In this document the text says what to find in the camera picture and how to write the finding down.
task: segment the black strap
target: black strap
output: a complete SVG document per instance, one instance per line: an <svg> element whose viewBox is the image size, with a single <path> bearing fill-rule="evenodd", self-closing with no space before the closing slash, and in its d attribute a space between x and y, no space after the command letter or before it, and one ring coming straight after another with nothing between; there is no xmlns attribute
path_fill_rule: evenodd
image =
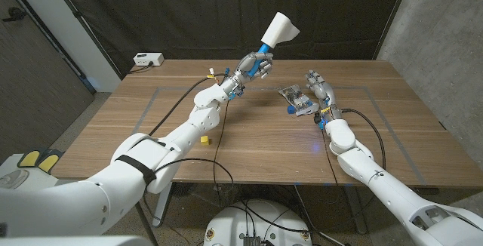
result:
<svg viewBox="0 0 483 246"><path fill-rule="evenodd" d="M146 167L145 164L139 162L138 160L127 155L121 155L115 161L118 160L126 162L129 165L135 167L138 171L140 171L143 174L143 179L144 182L146 182L146 186L148 186L149 183L151 183L153 180L156 180L155 172L150 168Z"/></svg>

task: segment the gray tape line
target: gray tape line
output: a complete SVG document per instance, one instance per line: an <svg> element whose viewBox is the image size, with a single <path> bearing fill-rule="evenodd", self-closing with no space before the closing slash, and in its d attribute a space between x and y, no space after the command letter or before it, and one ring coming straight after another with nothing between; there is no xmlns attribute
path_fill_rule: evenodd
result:
<svg viewBox="0 0 483 246"><path fill-rule="evenodd" d="M151 97L151 100L149 101L148 105L146 106L146 108L144 109L144 112L143 114L141 115L141 117L139 118L139 121L137 121L136 123L136 126L134 126L134 129L132 131L131 134L135 134L137 133L137 131L139 130L139 127L141 126L141 124L143 123L144 121L144 117L146 117L146 114L148 113L149 109L151 108L152 106L152 103L154 103L154 100L156 99L156 97L158 96L158 93L159 93L159 88L156 88L156 91L154 92L154 94L152 95Z"/></svg>
<svg viewBox="0 0 483 246"><path fill-rule="evenodd" d="M139 121L136 123L136 126L134 127L132 134L137 133L137 130L139 129L139 127L143 123L144 117L146 116L147 112L151 108L152 103L154 102L154 100L158 96L159 91L186 91L187 89L188 88L186 88L186 87L159 87L159 88L156 88L156 91L152 95L151 100L149 101L148 105L144 109L144 112L141 115ZM194 89L197 90L197 91L200 91L200 90L205 89L205 88L197 87L197 88L194 88ZM245 88L245 89L246 90L249 90L249 91L277 91L280 88ZM391 134L391 136L394 139L395 143L398 145L398 147L401 150L402 154L405 156L406 161L408 162L409 166L411 167L411 169L413 170L413 172L416 174L417 179L420 181L421 184L426 185L426 181L424 180L423 175L417 169L416 165L414 164L413 159L408 154L408 151L406 151L406 148L404 147L404 145L402 145L400 139L395 134L394 130L392 129L392 127L390 125L390 123L387 121L387 118L384 116L383 111L377 105L376 100L372 97L372 94L369 91L368 87L365 87L365 86L361 86L361 87L360 86L355 86L355 87L334 87L334 89L348 89L348 90L362 89L368 95L369 100L371 100L372 105L374 106L374 108L376 109L377 113L379 114L379 117L383 120L383 122L384 122L387 130Z"/></svg>
<svg viewBox="0 0 483 246"><path fill-rule="evenodd" d="M391 133L391 136L394 139L395 143L398 145L398 147L401 150L402 154L405 156L406 161L408 162L408 164L413 169L413 172L416 174L417 179L420 181L421 184L423 184L425 186L426 185L426 181L424 180L423 175L417 169L416 165L414 164L413 159L408 154L408 151L406 151L406 148L404 147L404 145L402 145L402 143L399 140L398 136L395 134L395 132L392 129L391 125L389 124L389 122L387 121L386 117L384 116L383 111L379 108L379 106L376 103L376 100L372 97L372 94L369 91L368 87L362 87L362 88L364 89L365 93L369 96L369 99L371 99L372 105L376 109L377 113L379 113L380 118L383 120L384 124L386 125L387 130L389 130L389 132Z"/></svg>

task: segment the wooden table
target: wooden table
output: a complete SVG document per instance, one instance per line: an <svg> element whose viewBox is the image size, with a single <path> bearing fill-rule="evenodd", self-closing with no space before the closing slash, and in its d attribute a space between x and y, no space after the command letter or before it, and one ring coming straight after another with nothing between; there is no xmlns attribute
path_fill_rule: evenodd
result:
<svg viewBox="0 0 483 246"><path fill-rule="evenodd" d="M161 67L127 76L89 122L53 169L59 178L89 177L109 164L116 147L132 133L149 133L179 97L208 68L224 72L237 60L166 60ZM279 88L298 84L308 96L303 77L309 69L334 86L338 106L364 113L379 129L386 147L387 169L411 186L481 187L483 172L439 123L402 77L385 61L275 60L272 74L246 84L245 95L227 108L226 126L217 154L237 183L334 185L357 184L337 158L326 152L322 132L312 115L287 114ZM212 85L202 83L195 91ZM193 107L193 91L156 132L162 137L185 122ZM213 159L220 124L208 132L210 146L197 143L188 157ZM356 137L381 164L375 133L362 118L343 114ZM217 168L217 181L228 176ZM213 182L213 165L182 163L174 181Z"/></svg>

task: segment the small yellow cube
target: small yellow cube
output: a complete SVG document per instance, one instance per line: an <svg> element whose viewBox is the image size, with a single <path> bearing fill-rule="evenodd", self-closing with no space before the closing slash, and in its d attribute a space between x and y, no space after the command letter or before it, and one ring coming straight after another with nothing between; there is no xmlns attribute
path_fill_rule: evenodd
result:
<svg viewBox="0 0 483 246"><path fill-rule="evenodd" d="M201 141L203 146L210 145L210 139L208 139L208 136L202 136Z"/></svg>

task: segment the white wall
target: white wall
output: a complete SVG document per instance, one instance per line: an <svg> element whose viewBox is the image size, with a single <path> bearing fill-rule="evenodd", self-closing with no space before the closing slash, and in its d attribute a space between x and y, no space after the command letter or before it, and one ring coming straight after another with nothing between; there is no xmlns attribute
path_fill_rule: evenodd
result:
<svg viewBox="0 0 483 246"><path fill-rule="evenodd" d="M27 0L99 92L113 92L121 79L64 0Z"/></svg>

